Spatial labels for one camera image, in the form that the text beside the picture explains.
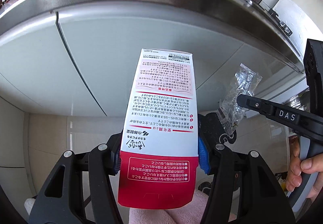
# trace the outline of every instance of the red and white box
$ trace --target red and white box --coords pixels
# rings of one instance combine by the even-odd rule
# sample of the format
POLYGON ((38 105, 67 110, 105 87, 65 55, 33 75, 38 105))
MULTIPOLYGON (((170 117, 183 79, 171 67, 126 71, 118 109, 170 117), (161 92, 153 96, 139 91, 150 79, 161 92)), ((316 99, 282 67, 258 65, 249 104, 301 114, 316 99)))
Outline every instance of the red and white box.
POLYGON ((120 157, 119 204, 169 209, 192 201, 198 166, 192 54, 142 49, 120 157))

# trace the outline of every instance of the pink fabric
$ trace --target pink fabric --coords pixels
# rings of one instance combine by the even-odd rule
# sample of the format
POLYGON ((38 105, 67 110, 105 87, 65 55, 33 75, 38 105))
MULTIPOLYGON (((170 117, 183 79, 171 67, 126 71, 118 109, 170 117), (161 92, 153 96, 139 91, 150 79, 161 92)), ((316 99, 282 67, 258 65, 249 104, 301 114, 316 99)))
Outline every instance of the pink fabric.
MULTIPOLYGON (((194 191, 193 200, 184 207, 166 210, 130 208, 129 224, 199 224, 208 196, 194 191)), ((230 214, 229 221, 236 219, 230 214)))

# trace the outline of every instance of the clear plastic wrapper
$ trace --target clear plastic wrapper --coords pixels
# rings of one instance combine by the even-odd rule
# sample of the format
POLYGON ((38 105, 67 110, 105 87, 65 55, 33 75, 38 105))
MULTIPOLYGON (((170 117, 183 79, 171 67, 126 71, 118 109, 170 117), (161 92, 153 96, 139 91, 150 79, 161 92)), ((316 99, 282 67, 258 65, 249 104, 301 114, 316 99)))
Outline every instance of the clear plastic wrapper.
POLYGON ((216 114, 224 127, 227 135, 232 135, 240 121, 245 117, 246 108, 241 108, 237 104, 237 97, 240 94, 254 96, 254 90, 261 81, 262 77, 247 68, 244 64, 240 64, 239 70, 235 73, 235 77, 230 83, 230 91, 225 96, 220 108, 216 114))

